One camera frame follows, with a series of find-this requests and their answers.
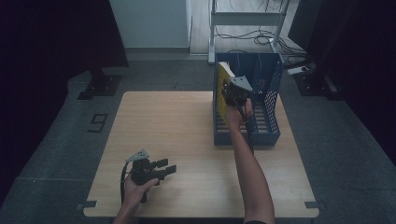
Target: black curtain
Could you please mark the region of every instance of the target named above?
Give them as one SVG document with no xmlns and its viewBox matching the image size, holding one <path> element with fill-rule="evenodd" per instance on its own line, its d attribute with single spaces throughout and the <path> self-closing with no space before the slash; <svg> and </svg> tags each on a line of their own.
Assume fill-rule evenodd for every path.
<svg viewBox="0 0 396 224">
<path fill-rule="evenodd" d="M 70 77 L 128 66 L 108 0 L 0 2 L 1 202 L 67 95 Z"/>
</svg>

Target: black stand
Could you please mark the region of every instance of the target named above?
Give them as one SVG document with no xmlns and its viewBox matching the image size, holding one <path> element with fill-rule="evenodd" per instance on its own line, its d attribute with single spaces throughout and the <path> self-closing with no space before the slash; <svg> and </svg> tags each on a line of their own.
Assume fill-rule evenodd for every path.
<svg viewBox="0 0 396 224">
<path fill-rule="evenodd" d="M 102 68 L 90 69 L 92 79 L 85 91 L 79 95 L 79 100 L 91 100 L 93 96 L 114 96 L 120 84 L 121 76 L 107 76 Z"/>
</svg>

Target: white wall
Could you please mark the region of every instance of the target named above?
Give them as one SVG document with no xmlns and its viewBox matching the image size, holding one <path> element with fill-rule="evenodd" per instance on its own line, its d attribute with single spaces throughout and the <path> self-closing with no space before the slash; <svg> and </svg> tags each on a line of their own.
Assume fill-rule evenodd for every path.
<svg viewBox="0 0 396 224">
<path fill-rule="evenodd" d="M 110 0 L 125 48 L 188 48 L 190 0 Z"/>
</svg>

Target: metal rack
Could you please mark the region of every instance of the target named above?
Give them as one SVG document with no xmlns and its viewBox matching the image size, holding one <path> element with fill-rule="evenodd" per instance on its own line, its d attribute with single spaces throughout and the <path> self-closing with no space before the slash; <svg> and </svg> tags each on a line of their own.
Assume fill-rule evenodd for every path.
<svg viewBox="0 0 396 224">
<path fill-rule="evenodd" d="M 216 25 L 262 25 L 276 26 L 274 40 L 271 42 L 273 52 L 276 48 L 280 31 L 286 18 L 290 0 L 286 0 L 281 12 L 216 12 L 216 1 L 212 0 L 210 13 L 210 38 L 208 63 L 215 63 L 215 26 Z"/>
</svg>

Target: book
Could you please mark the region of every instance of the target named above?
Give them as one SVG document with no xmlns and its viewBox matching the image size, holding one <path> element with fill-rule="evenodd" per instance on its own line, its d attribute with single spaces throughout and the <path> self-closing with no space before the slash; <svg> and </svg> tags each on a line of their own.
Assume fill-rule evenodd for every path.
<svg viewBox="0 0 396 224">
<path fill-rule="evenodd" d="M 230 78 L 235 77 L 235 74 L 230 69 L 230 65 L 226 62 L 219 62 L 218 65 L 218 84 L 217 84 L 217 107 L 216 110 L 221 116 L 224 123 L 227 122 L 225 115 L 227 113 L 227 104 L 225 103 L 224 97 L 222 95 L 223 84 L 226 82 L 230 84 Z"/>
</svg>

